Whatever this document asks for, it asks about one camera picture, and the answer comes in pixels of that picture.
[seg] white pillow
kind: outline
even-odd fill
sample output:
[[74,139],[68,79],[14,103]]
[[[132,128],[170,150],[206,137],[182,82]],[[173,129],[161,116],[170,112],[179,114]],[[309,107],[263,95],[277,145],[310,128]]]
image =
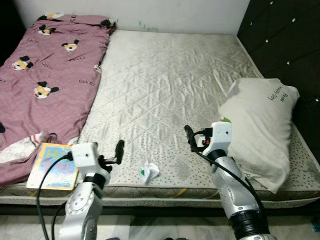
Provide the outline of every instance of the white pillow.
[[289,175],[291,117],[298,98],[295,87],[277,78],[241,78],[219,109],[232,123],[228,155],[273,193]]

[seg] floor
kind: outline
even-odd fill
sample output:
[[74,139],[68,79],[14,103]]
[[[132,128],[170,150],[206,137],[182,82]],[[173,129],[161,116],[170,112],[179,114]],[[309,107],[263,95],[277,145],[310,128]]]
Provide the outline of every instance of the floor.
[[[320,240],[308,216],[269,217],[270,232],[277,240]],[[55,235],[64,220],[59,216]],[[46,223],[51,217],[45,217]],[[50,234],[51,226],[47,224]],[[6,240],[42,240],[37,216],[0,215],[0,236]],[[118,237],[120,240],[165,240],[178,237],[188,240],[235,240],[225,217],[133,217],[100,216],[97,240]]]

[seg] pink blanket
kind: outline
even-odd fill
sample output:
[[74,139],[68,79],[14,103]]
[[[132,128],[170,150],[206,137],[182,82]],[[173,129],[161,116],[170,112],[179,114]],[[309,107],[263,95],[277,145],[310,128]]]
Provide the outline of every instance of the pink blanket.
[[[0,68],[0,150],[28,136],[79,136],[95,99],[100,63],[115,30],[104,16],[47,14]],[[35,154],[0,164],[0,185],[25,180]]]

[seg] headboard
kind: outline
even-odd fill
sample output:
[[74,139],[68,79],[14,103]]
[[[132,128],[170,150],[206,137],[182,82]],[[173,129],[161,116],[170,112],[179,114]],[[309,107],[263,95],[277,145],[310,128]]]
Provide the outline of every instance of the headboard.
[[298,89],[293,122],[320,161],[320,0],[251,0],[237,36],[265,78]]

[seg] book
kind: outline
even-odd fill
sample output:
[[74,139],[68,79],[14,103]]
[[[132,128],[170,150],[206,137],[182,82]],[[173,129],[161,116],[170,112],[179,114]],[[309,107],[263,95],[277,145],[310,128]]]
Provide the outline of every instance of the book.
[[[30,176],[26,182],[26,187],[31,189],[39,188],[50,166],[67,152],[70,152],[71,148],[71,145],[42,143]],[[78,169],[74,161],[63,159],[50,170],[41,189],[72,190],[75,187],[77,174]]]

